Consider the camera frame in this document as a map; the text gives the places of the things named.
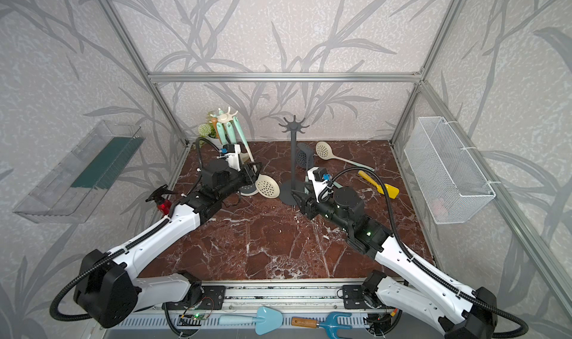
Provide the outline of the cream skimmer wooden handle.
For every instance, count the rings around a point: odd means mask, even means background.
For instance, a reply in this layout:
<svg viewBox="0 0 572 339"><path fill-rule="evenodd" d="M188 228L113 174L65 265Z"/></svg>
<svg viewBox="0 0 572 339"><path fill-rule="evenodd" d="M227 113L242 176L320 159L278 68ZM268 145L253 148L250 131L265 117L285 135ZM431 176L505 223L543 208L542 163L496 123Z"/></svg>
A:
<svg viewBox="0 0 572 339"><path fill-rule="evenodd" d="M215 131L216 137L218 138L218 137L219 137L219 134L218 134L218 131L217 131L217 118L216 118L216 117L211 117L210 123L211 123L211 125L212 125L212 127L213 127L213 130Z"/></svg>

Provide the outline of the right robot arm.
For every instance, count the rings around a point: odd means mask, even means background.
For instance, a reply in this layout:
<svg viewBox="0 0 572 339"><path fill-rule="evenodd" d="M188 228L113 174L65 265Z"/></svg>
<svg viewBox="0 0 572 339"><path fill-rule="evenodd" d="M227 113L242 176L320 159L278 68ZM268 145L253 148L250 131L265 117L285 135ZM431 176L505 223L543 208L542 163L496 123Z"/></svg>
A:
<svg viewBox="0 0 572 339"><path fill-rule="evenodd" d="M370 287L372 304L402 310L444 338L518 338L528 333L523 319L497 308L491 291L458 282L406 246L389 195L384 195L390 221L386 227L366 213L357 191L348 186L335 188L336 180L324 167L314 167L304 189L291 194L307 218L320 215L340 227L352 248L407 281L401 285L381 274Z"/></svg>

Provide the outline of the cream utensil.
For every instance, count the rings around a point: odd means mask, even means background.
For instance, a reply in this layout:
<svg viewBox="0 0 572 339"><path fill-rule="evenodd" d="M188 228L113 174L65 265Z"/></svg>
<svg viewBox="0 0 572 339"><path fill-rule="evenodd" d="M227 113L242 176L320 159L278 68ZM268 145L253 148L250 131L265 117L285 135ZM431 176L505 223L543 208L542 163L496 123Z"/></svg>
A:
<svg viewBox="0 0 572 339"><path fill-rule="evenodd" d="M274 199L280 195L280 188L274 178L262 174L262 163L248 162L243 164L242 169L246 171L247 185L239 188L239 194L247 197L260 194L263 197Z"/></svg>

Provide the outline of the grey slotted spatula mint handle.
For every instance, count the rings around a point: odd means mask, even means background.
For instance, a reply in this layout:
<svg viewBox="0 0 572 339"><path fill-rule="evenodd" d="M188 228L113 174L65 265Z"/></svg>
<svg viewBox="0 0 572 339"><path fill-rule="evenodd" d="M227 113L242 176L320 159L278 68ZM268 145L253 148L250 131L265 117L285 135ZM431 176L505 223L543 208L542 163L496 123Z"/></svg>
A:
<svg viewBox="0 0 572 339"><path fill-rule="evenodd" d="M299 167L308 171L314 167L314 149L305 143L297 144L296 163Z"/></svg>

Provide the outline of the large grey skimmer mint handle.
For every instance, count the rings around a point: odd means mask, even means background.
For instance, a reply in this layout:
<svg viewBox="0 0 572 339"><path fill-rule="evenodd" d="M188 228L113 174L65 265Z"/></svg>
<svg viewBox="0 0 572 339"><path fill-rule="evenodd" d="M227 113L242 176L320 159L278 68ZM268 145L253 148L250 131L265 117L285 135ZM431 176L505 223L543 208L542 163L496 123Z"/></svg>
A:
<svg viewBox="0 0 572 339"><path fill-rule="evenodd" d="M237 143L233 121L226 122L226 134L228 135L229 143L235 145Z"/></svg>

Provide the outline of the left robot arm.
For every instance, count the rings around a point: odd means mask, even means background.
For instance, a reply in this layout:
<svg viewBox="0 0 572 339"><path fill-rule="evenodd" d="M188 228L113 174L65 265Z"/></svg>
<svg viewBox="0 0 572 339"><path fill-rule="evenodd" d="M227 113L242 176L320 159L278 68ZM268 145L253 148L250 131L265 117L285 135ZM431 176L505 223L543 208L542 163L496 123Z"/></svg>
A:
<svg viewBox="0 0 572 339"><path fill-rule="evenodd" d="M147 279L139 275L172 244L210 220L229 196L255 184L262 163L243 163L239 151L239 145L225 145L217 159L201 162L192 190L147 230L105 253L87 254L80 273L50 304L51 317L62 322L94 319L108 329L155 305L199 304L204 298L201 281L189 272Z"/></svg>

